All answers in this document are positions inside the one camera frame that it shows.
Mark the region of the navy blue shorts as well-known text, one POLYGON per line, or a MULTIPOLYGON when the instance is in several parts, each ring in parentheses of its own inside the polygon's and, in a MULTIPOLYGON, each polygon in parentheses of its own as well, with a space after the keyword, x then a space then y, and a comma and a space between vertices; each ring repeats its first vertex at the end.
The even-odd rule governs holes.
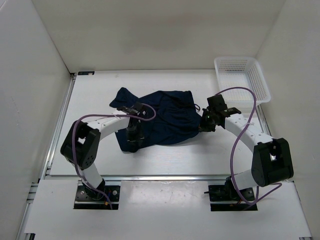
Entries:
POLYGON ((153 145, 175 145, 198 135, 201 116, 196 112, 191 91, 162 91, 137 97, 127 88, 120 88, 109 104, 112 108, 132 107, 135 103, 151 106, 156 116, 151 121, 142 121, 144 140, 140 146, 127 141, 126 130, 115 133, 119 147, 123 152, 135 153, 139 149, 153 145))

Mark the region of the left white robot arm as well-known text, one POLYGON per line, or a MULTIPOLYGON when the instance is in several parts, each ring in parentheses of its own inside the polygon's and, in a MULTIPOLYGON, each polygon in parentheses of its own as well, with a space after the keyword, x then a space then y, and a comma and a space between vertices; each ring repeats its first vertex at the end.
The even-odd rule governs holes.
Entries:
POLYGON ((153 120, 155 116, 156 112, 151 106, 136 102, 131 107, 120 106, 112 114, 91 114, 89 117, 96 119, 89 122, 83 116, 72 124, 60 153, 73 165, 93 200, 107 196, 105 180, 95 165, 100 141, 124 130, 125 142, 139 147, 145 138, 142 122, 153 120))

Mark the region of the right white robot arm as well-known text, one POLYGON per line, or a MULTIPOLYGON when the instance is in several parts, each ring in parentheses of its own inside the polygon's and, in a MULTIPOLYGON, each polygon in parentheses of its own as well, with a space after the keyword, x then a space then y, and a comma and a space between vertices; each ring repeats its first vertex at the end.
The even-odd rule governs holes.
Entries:
POLYGON ((238 199, 244 189, 265 187, 294 176, 289 142, 273 138, 261 132, 235 107, 227 107, 221 94, 207 98, 208 107, 203 109, 199 130, 214 132, 216 127, 234 134, 252 152, 251 168, 234 173, 228 178, 230 184, 224 193, 230 200, 238 199))

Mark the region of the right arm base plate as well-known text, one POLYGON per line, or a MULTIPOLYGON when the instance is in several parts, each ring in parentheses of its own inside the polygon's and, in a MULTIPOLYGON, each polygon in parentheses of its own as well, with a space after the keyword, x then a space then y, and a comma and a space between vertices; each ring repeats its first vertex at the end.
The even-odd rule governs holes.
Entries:
POLYGON ((209 185, 204 192, 209 196, 211 212, 257 211, 256 204, 245 203, 235 190, 228 190, 225 185, 209 185))

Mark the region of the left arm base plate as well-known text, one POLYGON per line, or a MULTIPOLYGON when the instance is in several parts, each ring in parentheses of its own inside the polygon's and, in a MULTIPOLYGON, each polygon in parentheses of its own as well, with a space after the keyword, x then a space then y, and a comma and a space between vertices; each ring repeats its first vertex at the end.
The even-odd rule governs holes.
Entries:
POLYGON ((107 198, 92 189, 89 189, 81 181, 79 181, 73 208, 76 210, 118 210, 120 201, 120 185, 105 185, 104 193, 107 198))

